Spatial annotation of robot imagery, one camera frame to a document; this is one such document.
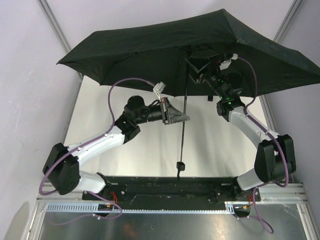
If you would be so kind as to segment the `black folding umbrella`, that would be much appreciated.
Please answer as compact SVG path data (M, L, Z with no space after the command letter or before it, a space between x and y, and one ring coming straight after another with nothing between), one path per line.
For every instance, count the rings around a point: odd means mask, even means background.
M173 97L213 97L217 95L206 83L191 79L186 59L224 54L238 54L223 74L243 76L240 98L320 82L320 68L310 59L263 36L225 9L153 25L98 30L58 63L102 86L121 82L122 87L143 90L139 79L145 79L165 83L164 93Z

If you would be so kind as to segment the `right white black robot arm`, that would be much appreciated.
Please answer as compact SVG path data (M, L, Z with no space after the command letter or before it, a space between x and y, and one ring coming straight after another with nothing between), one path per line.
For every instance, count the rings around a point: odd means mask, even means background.
M231 72L224 74L237 54L219 54L210 57L187 57L190 78L196 84L207 84L220 98L216 104L217 113L231 123L253 143L256 148L254 166L235 178L238 191L247 191L274 183L285 188L290 174L296 171L296 158L293 139L280 135L259 121L249 106L240 98L244 78Z

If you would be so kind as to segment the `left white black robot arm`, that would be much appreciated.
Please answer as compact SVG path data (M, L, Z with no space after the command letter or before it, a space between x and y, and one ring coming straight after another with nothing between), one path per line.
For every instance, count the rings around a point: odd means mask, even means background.
M131 141L140 133L141 124L162 121L165 125L171 125L189 120L190 117L176 109L167 97L145 105L141 96L132 96L120 117L106 132L99 133L85 142L69 146L62 143L54 145L42 171L60 195L72 191L98 194L110 182L101 173L82 171L83 165L96 156Z

